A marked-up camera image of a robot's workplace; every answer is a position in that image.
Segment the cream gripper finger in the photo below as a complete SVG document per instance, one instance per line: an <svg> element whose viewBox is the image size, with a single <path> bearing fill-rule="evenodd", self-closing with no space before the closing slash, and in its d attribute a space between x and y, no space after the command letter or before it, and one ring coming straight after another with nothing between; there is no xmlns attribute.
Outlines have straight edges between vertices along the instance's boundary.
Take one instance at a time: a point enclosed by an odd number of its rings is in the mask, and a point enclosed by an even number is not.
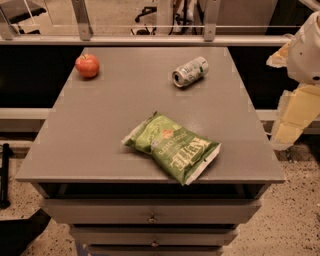
<svg viewBox="0 0 320 256"><path fill-rule="evenodd" d="M284 44L280 49L268 57L266 64L274 68L286 67L289 46L290 43Z"/></svg>
<svg viewBox="0 0 320 256"><path fill-rule="evenodd" d="M286 150L320 115L320 86L300 84L280 97L270 143L274 150Z"/></svg>

